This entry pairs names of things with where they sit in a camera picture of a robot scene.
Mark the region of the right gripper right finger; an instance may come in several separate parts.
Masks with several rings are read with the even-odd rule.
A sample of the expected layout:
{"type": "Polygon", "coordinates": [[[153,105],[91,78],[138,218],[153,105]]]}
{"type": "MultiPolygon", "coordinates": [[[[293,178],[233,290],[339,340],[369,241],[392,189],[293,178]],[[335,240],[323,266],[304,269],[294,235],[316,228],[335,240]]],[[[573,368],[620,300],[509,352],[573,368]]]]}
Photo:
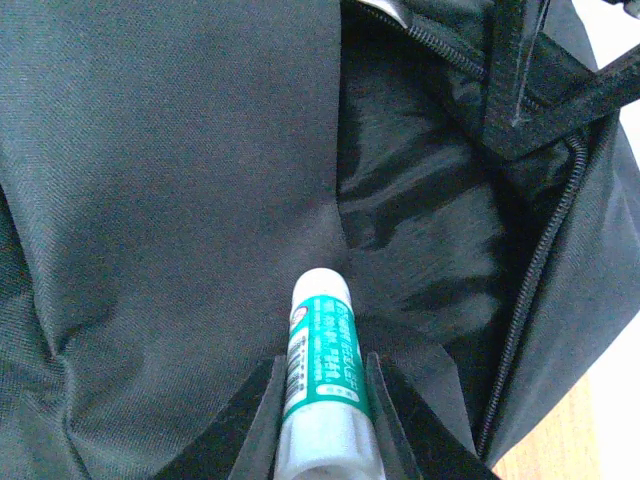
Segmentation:
{"type": "Polygon", "coordinates": [[[390,358],[369,353],[366,381],[388,479],[497,477],[445,427],[390,358]]]}

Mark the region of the white green glue stick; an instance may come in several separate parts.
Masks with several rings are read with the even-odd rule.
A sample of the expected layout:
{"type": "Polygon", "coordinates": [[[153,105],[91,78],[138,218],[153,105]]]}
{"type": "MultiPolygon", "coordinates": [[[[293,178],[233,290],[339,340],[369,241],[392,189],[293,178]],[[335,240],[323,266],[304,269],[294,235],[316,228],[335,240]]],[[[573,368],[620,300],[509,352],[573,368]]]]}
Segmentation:
{"type": "Polygon", "coordinates": [[[382,479],[351,295],[343,277],[315,268],[297,280],[274,476],[382,479]]]}

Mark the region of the black student bag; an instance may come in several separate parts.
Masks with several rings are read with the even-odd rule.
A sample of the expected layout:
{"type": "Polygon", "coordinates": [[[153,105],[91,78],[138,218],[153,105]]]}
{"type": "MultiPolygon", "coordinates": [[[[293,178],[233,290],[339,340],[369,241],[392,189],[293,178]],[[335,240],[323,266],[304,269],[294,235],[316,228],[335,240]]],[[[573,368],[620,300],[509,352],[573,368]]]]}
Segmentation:
{"type": "Polygon", "coordinates": [[[297,280],[491,471],[639,310],[639,169],[568,1],[5,1],[1,475],[157,479],[297,280]]]}

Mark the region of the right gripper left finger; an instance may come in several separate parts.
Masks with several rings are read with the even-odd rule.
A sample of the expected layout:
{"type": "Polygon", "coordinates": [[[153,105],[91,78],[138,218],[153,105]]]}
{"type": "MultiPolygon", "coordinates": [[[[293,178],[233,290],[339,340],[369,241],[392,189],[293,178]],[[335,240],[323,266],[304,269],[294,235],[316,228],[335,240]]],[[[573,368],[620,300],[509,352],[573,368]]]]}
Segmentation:
{"type": "Polygon", "coordinates": [[[207,429],[157,479],[271,479],[281,428],[286,358],[260,362],[207,429]]]}

